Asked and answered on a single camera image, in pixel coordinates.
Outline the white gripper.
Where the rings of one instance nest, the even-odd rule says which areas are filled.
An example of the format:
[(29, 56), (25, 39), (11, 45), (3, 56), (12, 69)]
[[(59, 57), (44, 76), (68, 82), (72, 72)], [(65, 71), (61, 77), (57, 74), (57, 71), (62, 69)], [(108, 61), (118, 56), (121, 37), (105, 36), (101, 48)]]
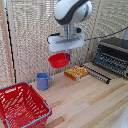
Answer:
[(64, 50), (71, 50), (78, 47), (84, 46), (84, 35), (76, 34), (71, 39), (64, 39), (60, 35), (54, 35), (48, 37), (49, 50), (51, 52), (61, 51), (63, 55), (66, 54), (68, 61), (71, 61), (69, 53), (65, 53)]

